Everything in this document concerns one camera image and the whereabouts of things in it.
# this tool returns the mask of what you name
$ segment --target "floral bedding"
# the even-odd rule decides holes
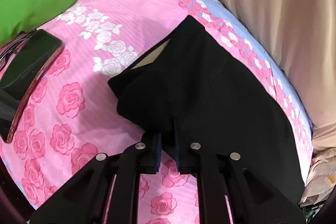
[[[245,64],[282,107],[307,180],[312,155],[307,114],[268,53],[217,0],[78,0],[41,26],[59,37],[65,49],[31,95],[13,142],[0,141],[2,160],[34,208],[97,153],[121,153],[141,139],[143,131],[117,114],[107,81],[188,14]],[[138,223],[197,224],[198,214],[196,179],[180,175],[163,153],[159,173],[141,176]]]

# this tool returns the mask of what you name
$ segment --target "pink rose pattern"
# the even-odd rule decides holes
[[[142,199],[148,192],[148,190],[149,190],[148,181],[143,178],[143,175],[140,175],[139,199]]]
[[[35,192],[34,186],[26,179],[22,179],[22,186],[29,201],[37,206],[39,204],[39,199]]]
[[[166,216],[172,214],[176,206],[177,201],[173,198],[173,195],[171,193],[164,192],[161,196],[156,196],[152,199],[151,212],[157,216]]]
[[[26,131],[15,132],[13,148],[20,159],[24,160],[27,157],[28,138]]]
[[[40,132],[37,129],[31,131],[31,133],[29,134],[29,145],[34,158],[37,159],[44,156],[45,154],[44,143],[45,138],[42,132]]]
[[[85,108],[83,90],[78,82],[63,86],[56,109],[59,114],[69,118],[77,117],[78,113]]]
[[[35,106],[33,104],[28,104],[23,111],[23,120],[24,127],[27,131],[30,127],[33,127],[35,124]]]
[[[68,69],[70,67],[70,59],[71,55],[68,50],[64,50],[61,54],[56,58],[55,62],[51,65],[48,70],[50,75],[59,75],[62,71]]]
[[[71,152],[71,171],[74,175],[80,168],[86,165],[95,155],[98,154],[97,147],[92,143],[86,143],[82,148],[75,148]]]
[[[43,97],[45,96],[45,93],[47,91],[47,83],[48,79],[44,77],[40,83],[37,85],[35,88],[33,94],[31,95],[31,98],[36,102],[36,103],[41,103]]]
[[[71,150],[75,146],[75,142],[71,135],[71,128],[67,123],[61,126],[57,124],[53,127],[50,146],[62,155],[70,155]]]
[[[44,178],[41,173],[40,164],[36,159],[27,160],[25,164],[25,178],[38,189],[42,189]]]
[[[174,160],[167,161],[162,169],[161,173],[163,175],[162,185],[166,187],[173,187],[173,186],[183,186],[187,183],[188,178],[191,175],[180,175],[177,171],[177,166]]]
[[[56,186],[51,186],[51,187],[44,186],[43,191],[44,191],[45,200],[50,198],[57,190],[58,189]]]
[[[170,224],[170,222],[168,218],[164,217],[164,218],[157,218],[155,220],[151,220],[147,222],[146,224]]]
[[[198,191],[196,191],[195,198],[196,198],[195,206],[199,207],[199,203],[198,203]]]

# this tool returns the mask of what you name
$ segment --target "black cloth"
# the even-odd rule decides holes
[[[291,125],[249,69],[188,16],[157,59],[109,80],[120,115],[163,142],[175,132],[212,151],[238,152],[297,204],[304,191]]]

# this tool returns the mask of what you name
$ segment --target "black metal bracket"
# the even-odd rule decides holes
[[[180,150],[181,174],[197,178],[201,224],[305,224],[303,213],[240,158],[199,143]],[[137,224],[140,174],[156,174],[161,136],[145,133],[122,154],[98,154],[33,213],[31,224]]]

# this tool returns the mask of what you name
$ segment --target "metal rivet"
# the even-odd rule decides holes
[[[144,143],[137,143],[135,145],[135,148],[138,149],[138,150],[142,150],[146,147],[146,145]]]
[[[233,152],[233,153],[230,154],[230,158],[232,160],[240,160],[240,154],[237,153],[237,152]]]
[[[99,153],[99,154],[96,156],[96,160],[98,160],[98,161],[102,161],[102,160],[104,160],[104,159],[106,159],[106,154],[104,154],[104,153]]]
[[[198,149],[201,148],[201,144],[200,144],[200,143],[192,143],[192,144],[190,145],[190,147],[191,147],[192,149],[194,149],[194,150],[198,150]]]

